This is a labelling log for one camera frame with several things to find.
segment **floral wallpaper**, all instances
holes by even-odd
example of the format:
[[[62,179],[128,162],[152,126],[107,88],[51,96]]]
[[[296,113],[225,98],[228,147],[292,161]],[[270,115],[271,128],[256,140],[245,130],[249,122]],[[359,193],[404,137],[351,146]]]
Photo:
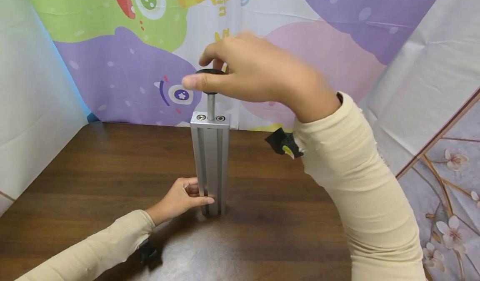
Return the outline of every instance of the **floral wallpaper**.
[[[480,280],[480,102],[399,180],[433,280]]]

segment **purple blob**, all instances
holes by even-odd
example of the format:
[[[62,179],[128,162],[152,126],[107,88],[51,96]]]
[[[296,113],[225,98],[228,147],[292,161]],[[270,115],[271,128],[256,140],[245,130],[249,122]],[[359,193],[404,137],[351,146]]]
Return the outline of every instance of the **purple blob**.
[[[87,107],[103,122],[176,126],[190,122],[201,92],[181,80],[195,68],[144,44],[124,27],[83,42],[55,42]]]
[[[306,0],[335,29],[387,65],[436,0]]]

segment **hand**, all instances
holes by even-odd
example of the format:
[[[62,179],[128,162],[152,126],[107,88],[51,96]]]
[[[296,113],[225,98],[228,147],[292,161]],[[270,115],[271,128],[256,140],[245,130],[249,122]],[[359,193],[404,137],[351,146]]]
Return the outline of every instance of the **hand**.
[[[156,226],[177,217],[188,209],[212,204],[214,199],[200,196],[197,178],[178,178],[163,199],[146,210]]]
[[[243,101],[280,102],[302,122],[326,117],[340,107],[321,73],[251,33],[208,45],[199,64],[207,66],[212,61],[213,68],[218,70],[226,62],[228,75],[190,75],[183,79],[183,86]]]

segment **white flower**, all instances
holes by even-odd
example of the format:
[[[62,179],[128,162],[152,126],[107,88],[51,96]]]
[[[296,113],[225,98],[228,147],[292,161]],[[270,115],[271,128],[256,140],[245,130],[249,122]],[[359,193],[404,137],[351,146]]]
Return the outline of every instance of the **white flower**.
[[[443,264],[442,253],[435,249],[432,243],[427,243],[427,246],[423,248],[423,256],[425,256],[425,264],[430,268],[437,268],[442,272],[445,272],[445,265]]]
[[[460,167],[465,162],[468,162],[468,157],[462,154],[450,154],[449,149],[445,149],[445,158],[448,160],[447,167],[452,171],[460,170]]]
[[[472,196],[472,199],[473,199],[475,202],[477,202],[477,208],[480,208],[480,198],[479,198],[479,195],[478,195],[476,192],[474,192],[473,190],[472,190],[472,192],[470,193],[470,195]]]
[[[465,253],[465,246],[462,243],[462,239],[467,237],[467,230],[459,228],[459,226],[460,221],[455,215],[448,220],[448,225],[443,221],[437,222],[437,228],[443,234],[445,247]]]

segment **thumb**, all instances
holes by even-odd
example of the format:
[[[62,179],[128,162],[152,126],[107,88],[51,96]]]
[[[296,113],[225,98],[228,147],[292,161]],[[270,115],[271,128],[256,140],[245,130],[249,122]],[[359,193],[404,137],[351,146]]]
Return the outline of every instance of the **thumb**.
[[[213,202],[215,202],[215,200],[210,196],[197,196],[195,198],[190,198],[190,208],[212,204]]]
[[[188,90],[196,89],[202,92],[221,92],[222,85],[228,78],[230,78],[229,75],[199,73],[185,76],[181,83],[183,87]]]

